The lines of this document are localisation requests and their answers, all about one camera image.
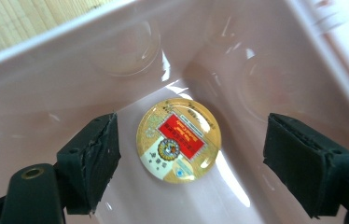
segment gold coin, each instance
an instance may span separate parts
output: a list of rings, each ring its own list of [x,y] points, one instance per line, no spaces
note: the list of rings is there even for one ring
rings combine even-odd
[[[212,168],[221,148],[221,132],[206,107],[174,98],[147,111],[136,142],[140,160],[150,173],[170,183],[185,183]]]

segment red rectangle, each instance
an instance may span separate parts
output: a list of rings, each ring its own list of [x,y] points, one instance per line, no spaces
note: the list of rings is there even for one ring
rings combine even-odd
[[[159,130],[166,138],[174,139],[181,153],[191,160],[204,145],[204,142],[176,115],[172,115],[162,123]]]

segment circular emblem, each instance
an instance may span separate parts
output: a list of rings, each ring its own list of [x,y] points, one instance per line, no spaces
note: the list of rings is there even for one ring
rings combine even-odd
[[[166,161],[173,161],[180,154],[180,148],[173,139],[163,139],[158,145],[158,154]]]

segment plastic tub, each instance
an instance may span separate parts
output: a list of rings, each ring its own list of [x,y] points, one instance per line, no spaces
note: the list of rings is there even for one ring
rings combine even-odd
[[[118,112],[122,159],[97,218],[68,223],[342,223],[310,219],[262,163],[270,112],[349,148],[349,81],[285,1],[118,1],[0,52],[0,197],[20,168],[54,163],[87,122]],[[157,102],[193,99],[222,148],[203,178],[151,175],[136,132]]]

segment bamboo mat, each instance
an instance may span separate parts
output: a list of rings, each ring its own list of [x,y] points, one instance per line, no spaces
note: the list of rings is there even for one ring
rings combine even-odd
[[[113,0],[0,0],[0,50]]]

